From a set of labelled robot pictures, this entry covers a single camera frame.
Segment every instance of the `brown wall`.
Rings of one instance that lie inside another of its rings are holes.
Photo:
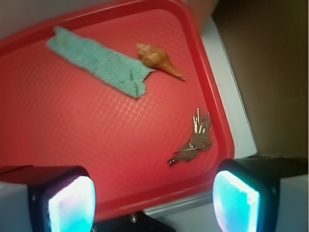
[[[259,154],[308,157],[308,0],[221,0],[213,19]]]

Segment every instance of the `black object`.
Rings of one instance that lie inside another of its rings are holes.
[[[260,193],[258,232],[275,231],[277,225],[280,181],[308,173],[308,160],[296,159],[226,159],[218,172],[227,170]]]
[[[79,176],[88,176],[81,166],[4,166],[0,181],[28,187],[29,215],[34,232],[50,232],[48,200]]]
[[[97,232],[176,232],[143,212],[95,223]]]

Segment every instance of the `white table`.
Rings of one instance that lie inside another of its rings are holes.
[[[45,20],[109,1],[113,0],[1,0],[0,40]],[[212,20],[206,25],[202,39],[231,129],[235,158],[254,155],[257,150],[250,125],[224,46]],[[211,202],[210,191],[147,212],[179,232],[219,231]]]

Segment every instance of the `white surface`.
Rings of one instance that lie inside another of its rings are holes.
[[[276,231],[308,231],[308,174],[281,179]]]
[[[32,231],[27,185],[0,181],[0,231]]]
[[[224,45],[212,19],[204,28],[202,40],[234,140],[235,158],[254,155],[257,149],[251,128]]]
[[[212,203],[157,218],[157,220],[175,228],[177,232],[222,231],[217,223]]]
[[[0,0],[0,40],[48,19],[111,1]]]
[[[0,0],[0,40],[45,20],[112,0]],[[218,30],[212,20],[202,39],[234,140],[235,157],[256,154],[256,146]],[[212,204],[163,218],[178,231],[218,231]]]

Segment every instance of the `bunch of keys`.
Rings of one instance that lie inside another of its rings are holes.
[[[200,108],[197,108],[197,116],[193,116],[193,135],[189,144],[180,148],[180,151],[174,152],[177,156],[169,159],[169,166],[174,165],[180,160],[191,161],[198,156],[198,152],[208,151],[211,148],[211,140],[209,136],[209,126],[211,124],[211,116],[206,113],[204,120],[202,119]]]

